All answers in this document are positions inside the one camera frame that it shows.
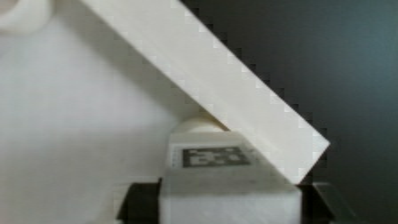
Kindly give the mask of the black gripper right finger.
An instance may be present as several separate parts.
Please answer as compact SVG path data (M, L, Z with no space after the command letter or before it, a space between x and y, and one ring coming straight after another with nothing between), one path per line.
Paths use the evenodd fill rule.
M325 183L301 184L301 224L358 224L358 217L335 187Z

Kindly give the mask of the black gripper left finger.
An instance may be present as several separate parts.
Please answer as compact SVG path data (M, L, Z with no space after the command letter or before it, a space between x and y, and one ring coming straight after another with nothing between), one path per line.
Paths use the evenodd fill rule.
M115 216L120 224L159 224L157 193L157 183L131 184Z

